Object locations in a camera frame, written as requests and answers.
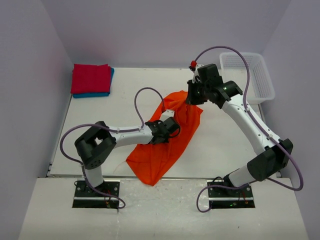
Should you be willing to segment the orange t shirt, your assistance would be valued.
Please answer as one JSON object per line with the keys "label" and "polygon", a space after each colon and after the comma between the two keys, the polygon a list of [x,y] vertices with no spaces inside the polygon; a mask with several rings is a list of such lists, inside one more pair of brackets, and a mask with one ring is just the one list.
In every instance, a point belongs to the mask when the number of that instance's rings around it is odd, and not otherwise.
{"label": "orange t shirt", "polygon": [[201,122],[203,110],[186,104],[186,91],[172,92],[164,98],[166,109],[175,111],[180,125],[178,136],[168,143],[138,144],[126,159],[135,176],[144,184],[154,186],[186,150]]}

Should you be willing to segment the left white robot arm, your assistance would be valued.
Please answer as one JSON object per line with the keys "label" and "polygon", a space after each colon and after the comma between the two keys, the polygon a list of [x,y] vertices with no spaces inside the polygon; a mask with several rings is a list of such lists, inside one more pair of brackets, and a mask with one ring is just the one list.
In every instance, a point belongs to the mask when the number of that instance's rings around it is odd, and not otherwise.
{"label": "left white robot arm", "polygon": [[125,127],[112,132],[104,121],[99,121],[85,131],[74,145],[84,164],[86,179],[96,188],[104,182],[101,165],[114,148],[167,143],[180,132],[181,127],[173,117],[148,121],[141,129],[134,131]]}

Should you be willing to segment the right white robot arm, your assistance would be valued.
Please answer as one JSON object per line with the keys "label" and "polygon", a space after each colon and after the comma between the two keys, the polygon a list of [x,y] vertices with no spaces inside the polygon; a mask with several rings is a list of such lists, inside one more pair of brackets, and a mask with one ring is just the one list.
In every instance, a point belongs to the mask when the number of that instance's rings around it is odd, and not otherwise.
{"label": "right white robot arm", "polygon": [[215,64],[194,68],[193,78],[187,82],[186,103],[202,105],[207,101],[228,114],[249,140],[256,157],[245,166],[227,174],[223,180],[231,188],[239,188],[254,181],[264,181],[284,169],[293,150],[289,139],[282,140],[244,101],[241,88],[234,82],[224,82]]}

